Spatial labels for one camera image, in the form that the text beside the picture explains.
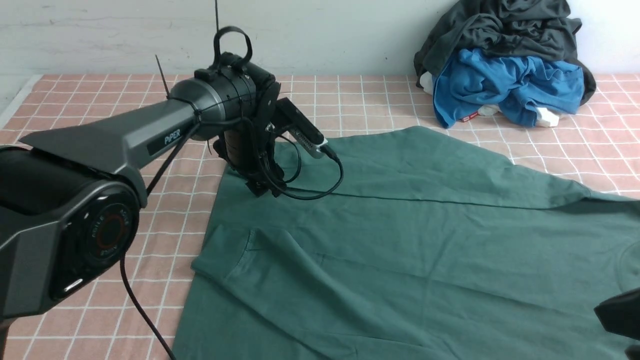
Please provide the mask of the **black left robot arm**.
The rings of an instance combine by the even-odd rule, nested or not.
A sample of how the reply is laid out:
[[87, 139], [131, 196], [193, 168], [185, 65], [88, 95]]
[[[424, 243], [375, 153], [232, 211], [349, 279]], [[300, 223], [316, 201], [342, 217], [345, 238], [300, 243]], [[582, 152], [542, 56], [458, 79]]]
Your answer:
[[1, 148], [1, 323], [40, 315], [130, 248], [150, 191], [141, 171], [186, 141], [262, 125], [281, 85], [254, 65], [199, 69], [167, 99]]

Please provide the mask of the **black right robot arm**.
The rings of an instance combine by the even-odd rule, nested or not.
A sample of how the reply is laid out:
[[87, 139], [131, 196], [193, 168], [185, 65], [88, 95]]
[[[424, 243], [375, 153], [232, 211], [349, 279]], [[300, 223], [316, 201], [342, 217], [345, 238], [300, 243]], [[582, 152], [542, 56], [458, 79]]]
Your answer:
[[622, 292], [602, 301], [594, 308], [595, 315], [606, 332], [635, 340], [625, 355], [629, 360], [640, 358], [640, 289]]

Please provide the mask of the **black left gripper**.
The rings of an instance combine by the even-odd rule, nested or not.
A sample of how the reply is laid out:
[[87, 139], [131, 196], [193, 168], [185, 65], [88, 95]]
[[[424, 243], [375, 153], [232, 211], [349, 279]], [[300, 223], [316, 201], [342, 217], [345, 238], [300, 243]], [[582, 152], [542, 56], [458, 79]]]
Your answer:
[[270, 80], [247, 95], [230, 101], [237, 108], [214, 142], [214, 150], [246, 181], [256, 197], [284, 193], [284, 171], [275, 162], [275, 115], [281, 84]]

